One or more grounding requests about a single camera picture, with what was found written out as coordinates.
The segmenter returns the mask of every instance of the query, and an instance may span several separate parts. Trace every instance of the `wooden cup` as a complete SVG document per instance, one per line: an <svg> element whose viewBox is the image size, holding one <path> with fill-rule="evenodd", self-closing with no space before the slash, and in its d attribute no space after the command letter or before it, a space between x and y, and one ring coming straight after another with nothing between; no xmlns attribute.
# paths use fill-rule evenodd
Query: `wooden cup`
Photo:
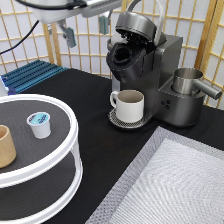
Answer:
<svg viewBox="0 0 224 224"><path fill-rule="evenodd" d="M0 168L8 166L16 158L16 150L8 127L0 125Z"/></svg>

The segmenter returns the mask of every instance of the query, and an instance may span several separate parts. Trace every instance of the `blue object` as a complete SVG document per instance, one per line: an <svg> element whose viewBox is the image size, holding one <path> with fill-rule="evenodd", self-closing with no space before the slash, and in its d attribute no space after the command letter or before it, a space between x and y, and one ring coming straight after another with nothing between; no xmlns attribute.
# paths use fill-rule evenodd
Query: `blue object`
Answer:
<svg viewBox="0 0 224 224"><path fill-rule="evenodd" d="M21 93L26 89L48 79L67 68L50 64L48 62L36 60L19 69L9 72L2 76L2 79L13 93Z"/></svg>

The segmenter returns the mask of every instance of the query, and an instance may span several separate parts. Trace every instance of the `gray coffee maker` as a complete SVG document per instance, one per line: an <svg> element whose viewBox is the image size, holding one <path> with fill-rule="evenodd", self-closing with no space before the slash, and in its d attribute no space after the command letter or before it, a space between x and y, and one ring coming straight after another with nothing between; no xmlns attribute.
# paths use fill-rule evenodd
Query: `gray coffee maker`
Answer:
<svg viewBox="0 0 224 224"><path fill-rule="evenodd" d="M148 17L133 13L140 1L134 0L120 14L116 31L121 40L113 43L112 37L108 41L107 64L113 74L113 91L133 89L144 94L145 115L136 124L125 124L112 110L109 119L129 130L142 127L152 117L177 127L192 126L200 119L205 95L218 99L221 93L200 81L200 71L177 70L183 38L163 34L164 10L158 0L158 27Z"/></svg>

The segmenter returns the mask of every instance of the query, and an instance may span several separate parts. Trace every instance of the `drip tray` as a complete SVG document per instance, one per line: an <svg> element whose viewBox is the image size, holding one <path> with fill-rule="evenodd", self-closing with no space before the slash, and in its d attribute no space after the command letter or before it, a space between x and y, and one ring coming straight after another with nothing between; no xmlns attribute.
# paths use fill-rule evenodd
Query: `drip tray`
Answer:
<svg viewBox="0 0 224 224"><path fill-rule="evenodd" d="M120 128L120 129L123 129L126 131L132 131L132 130L139 129L139 128L143 127L144 125L146 125L148 123L148 121L152 118L152 116L153 116L152 114L150 114L148 112L144 112L144 116L140 121L135 122L135 123L125 123L123 121L120 121L116 117L116 109L112 109L109 113L109 120L117 128Z"/></svg>

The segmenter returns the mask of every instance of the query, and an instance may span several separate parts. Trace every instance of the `coffee pod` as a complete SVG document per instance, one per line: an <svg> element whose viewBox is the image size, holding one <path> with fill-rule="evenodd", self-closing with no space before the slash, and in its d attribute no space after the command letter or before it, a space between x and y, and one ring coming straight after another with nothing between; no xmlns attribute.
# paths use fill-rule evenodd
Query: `coffee pod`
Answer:
<svg viewBox="0 0 224 224"><path fill-rule="evenodd" d="M8 166L16 158L16 150L8 127L0 125L0 168Z"/></svg>
<svg viewBox="0 0 224 224"><path fill-rule="evenodd" d="M51 134L50 115L46 112L37 112L27 118L27 124L38 139L47 138Z"/></svg>

